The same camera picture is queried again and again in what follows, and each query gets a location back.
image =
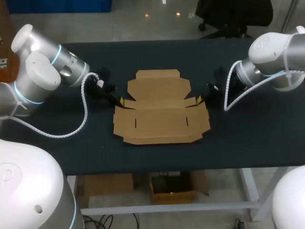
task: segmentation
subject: floor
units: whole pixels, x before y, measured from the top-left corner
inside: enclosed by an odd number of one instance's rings
[[[17,30],[31,23],[58,43],[198,39],[215,29],[198,30],[202,20],[194,15],[197,1],[113,0],[110,13],[12,14],[11,18]],[[281,30],[290,1],[272,3],[272,23],[268,27],[249,27],[251,36]],[[288,30],[305,26],[304,9],[305,0],[300,0]]]
[[[251,36],[258,37],[268,31],[280,31],[290,1],[272,0],[272,3],[273,22],[266,28],[249,27],[248,33]],[[198,24],[202,20],[194,15],[196,4],[197,0],[113,0],[110,13],[13,14],[11,18],[17,30],[24,24],[31,23],[58,43],[198,39],[213,32],[214,28],[207,27],[205,32],[198,31]],[[305,26],[304,9],[305,0],[301,0],[288,30],[297,25]],[[259,192],[262,192],[274,171],[275,168],[253,169]],[[210,184],[210,197],[201,196],[201,201],[244,199],[237,170],[207,170],[206,173]],[[78,199],[81,205],[91,208],[150,204],[145,189],[146,187],[139,187],[132,195]],[[271,214],[261,222],[251,222],[247,210],[145,213],[138,214],[138,217],[141,229],[232,229],[236,218],[244,220],[247,229],[274,229]],[[136,228],[131,214],[114,216],[112,229],[120,228]]]

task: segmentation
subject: chair leg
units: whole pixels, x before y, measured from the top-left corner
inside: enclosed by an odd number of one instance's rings
[[[198,25],[198,29],[199,29],[201,32],[205,31],[205,29],[206,29],[205,23],[204,23],[204,22],[200,23],[200,24]]]

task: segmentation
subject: white spiral cable wrap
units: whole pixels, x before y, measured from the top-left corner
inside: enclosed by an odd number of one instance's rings
[[[46,136],[46,137],[51,137],[51,138],[65,138],[65,137],[70,137],[70,136],[76,134],[77,132],[79,132],[79,131],[84,127],[84,125],[85,125],[85,123],[86,123],[86,121],[87,121],[88,109],[87,109],[87,104],[86,104],[86,98],[85,98],[84,87],[85,87],[85,82],[86,82],[87,78],[88,78],[89,76],[91,76],[91,75],[93,75],[95,78],[97,78],[97,80],[99,80],[99,75],[96,74],[96,73],[88,73],[88,74],[86,74],[86,75],[84,76],[84,78],[83,78],[83,80],[82,80],[82,82],[81,82],[81,98],[82,98],[82,102],[83,102],[83,105],[84,105],[84,111],[85,111],[84,119],[83,119],[81,125],[80,125],[76,130],[74,130],[73,132],[71,132],[71,133],[69,133],[69,134],[66,134],[66,135],[50,135],[50,134],[48,134],[48,133],[46,133],[46,132],[43,132],[43,131],[37,129],[36,127],[34,127],[34,126],[32,126],[32,125],[30,125],[30,124],[24,122],[24,121],[21,120],[21,119],[16,118],[16,117],[14,117],[14,116],[9,116],[9,115],[3,116],[3,117],[0,117],[0,120],[6,120],[6,119],[14,120],[14,121],[16,121],[16,122],[18,122],[18,123],[21,123],[21,124],[25,125],[26,127],[30,128],[30,129],[32,129],[33,131],[37,132],[38,134],[41,134],[41,135]]]
[[[231,69],[230,69],[230,71],[228,73],[227,83],[226,83],[226,86],[225,86],[225,94],[224,94],[224,110],[225,111],[230,110],[239,100],[241,100],[243,97],[245,97],[247,94],[249,94],[254,89],[258,88],[259,86],[264,85],[265,83],[267,83],[267,82],[269,82],[271,80],[274,80],[275,78],[278,78],[280,76],[287,75],[287,74],[293,74],[293,73],[302,73],[303,74],[303,73],[305,73],[305,71],[299,71],[299,70],[292,70],[292,71],[289,71],[288,73],[286,71],[280,72],[280,73],[276,73],[275,75],[268,77],[267,79],[259,82],[258,84],[254,85],[253,87],[250,87],[248,90],[243,92],[240,96],[238,96],[229,106],[227,106],[227,104],[228,104],[228,94],[229,94],[229,84],[230,84],[231,75],[232,75],[234,67],[239,62],[241,62],[241,61],[236,61],[232,65],[232,67],[231,67]]]

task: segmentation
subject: black tablecloth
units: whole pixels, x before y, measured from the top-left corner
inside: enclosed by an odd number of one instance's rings
[[[251,40],[189,40],[75,43],[64,45],[90,64],[105,66],[124,98],[139,69],[178,69],[198,96],[214,82],[219,66],[247,57]],[[5,121],[4,140],[49,152],[66,175],[208,168],[277,167],[305,164],[305,88],[281,93],[269,85],[254,90],[229,112],[209,107],[211,130],[191,144],[133,146],[113,135],[114,107],[88,97],[89,119],[76,135],[50,139]],[[25,120],[51,134],[76,129],[83,119],[79,88],[60,88]]]

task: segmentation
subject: flat cardboard box blank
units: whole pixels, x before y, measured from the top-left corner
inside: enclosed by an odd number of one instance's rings
[[[5,0],[0,0],[0,59],[7,58],[7,68],[0,69],[0,82],[13,82],[18,75],[19,59],[10,49],[16,35]]]
[[[190,143],[210,129],[205,103],[195,97],[189,80],[178,70],[140,70],[128,82],[128,93],[136,100],[125,100],[127,109],[115,107],[113,133],[124,142],[143,144]]]
[[[103,196],[107,194],[133,191],[131,173],[88,175],[84,179],[84,196]]]

